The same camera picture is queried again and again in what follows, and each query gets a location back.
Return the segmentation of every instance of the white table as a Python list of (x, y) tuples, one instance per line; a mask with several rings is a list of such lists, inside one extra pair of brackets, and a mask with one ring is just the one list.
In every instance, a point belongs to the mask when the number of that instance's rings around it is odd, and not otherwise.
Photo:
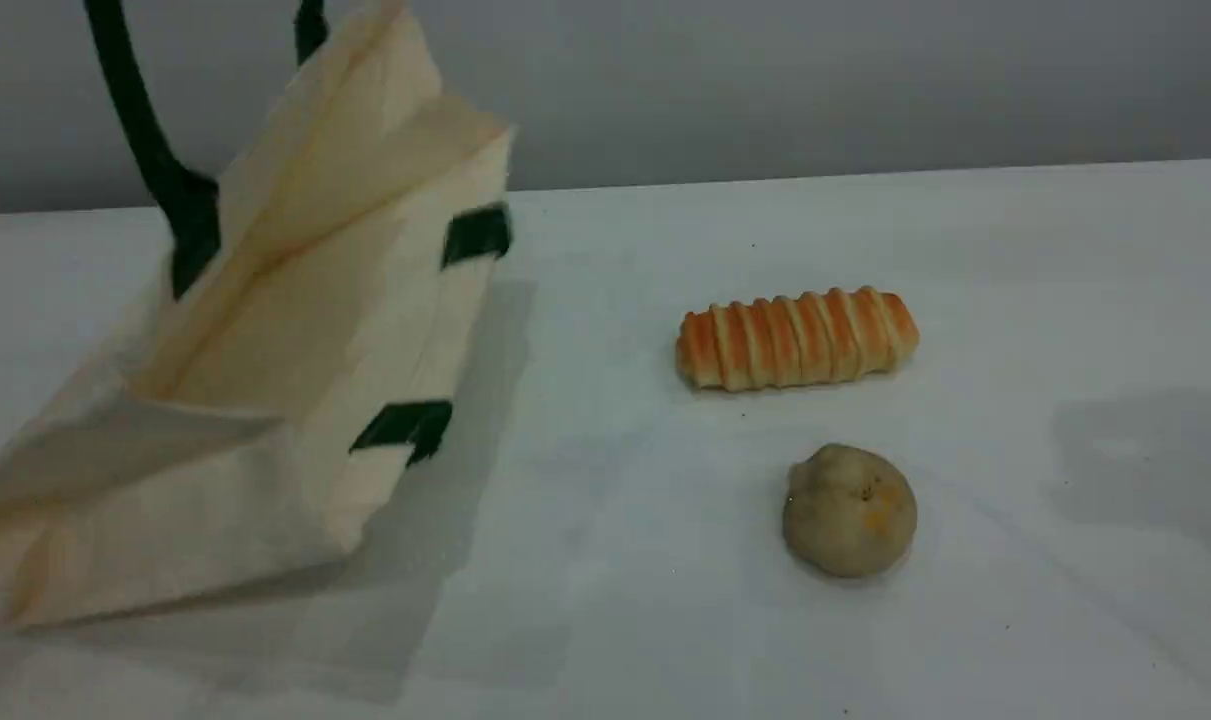
[[(0, 629), (0, 718), (1211, 718), (1211, 161), (512, 202), (444, 450), (367, 551)], [(163, 246), (151, 209), (0, 217), (0, 443)], [(920, 326), (896, 378), (675, 375), (687, 310), (863, 283)], [(826, 440), (920, 499), (880, 582), (780, 541)]]

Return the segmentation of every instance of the cream bag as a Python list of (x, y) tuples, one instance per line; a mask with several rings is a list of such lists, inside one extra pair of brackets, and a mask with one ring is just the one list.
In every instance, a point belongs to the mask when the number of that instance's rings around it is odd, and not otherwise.
[(449, 421), (509, 242), (511, 140), (442, 91), (401, 2), (338, 27), (218, 179), (217, 252), (190, 287), (176, 252), (0, 451), (7, 620), (349, 555)]

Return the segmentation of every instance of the golden crust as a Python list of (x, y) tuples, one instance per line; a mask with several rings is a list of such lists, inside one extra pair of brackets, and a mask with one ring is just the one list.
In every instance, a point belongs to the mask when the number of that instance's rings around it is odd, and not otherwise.
[(693, 386), (737, 392), (855, 381), (899, 368), (917, 345), (920, 332), (902, 299), (865, 286), (687, 313), (675, 351)]

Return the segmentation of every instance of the round bread ball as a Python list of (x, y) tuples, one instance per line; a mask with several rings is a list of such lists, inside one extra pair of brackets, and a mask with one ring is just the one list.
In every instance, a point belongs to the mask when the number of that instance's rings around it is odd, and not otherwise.
[(884, 457), (833, 443), (792, 466), (784, 538), (802, 560), (862, 578), (902, 557), (913, 534), (916, 495)]

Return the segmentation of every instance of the green strap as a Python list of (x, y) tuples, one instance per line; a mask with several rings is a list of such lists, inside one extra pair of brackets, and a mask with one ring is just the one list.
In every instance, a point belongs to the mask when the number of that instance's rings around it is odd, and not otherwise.
[(218, 252), (218, 184), (184, 167), (170, 150), (130, 46), (120, 0), (84, 1), (116, 117), (125, 128), (143, 183), (161, 206), (174, 235), (170, 281), (177, 299), (193, 287)]
[(413, 445), (413, 455), (406, 465), (426, 460), (441, 447), (441, 437), (454, 415), (454, 405), (449, 401), (400, 402), (385, 405), (361, 430), (361, 436), (352, 443), (352, 450), (365, 450), (367, 447)]
[(505, 202), (457, 215), (444, 232), (441, 269), (480, 255), (503, 258), (512, 247), (512, 218)]
[(298, 13), (294, 13), (294, 51), (298, 53), (298, 64), (311, 58), (329, 35), (331, 27), (325, 23), (325, 0), (299, 2)]

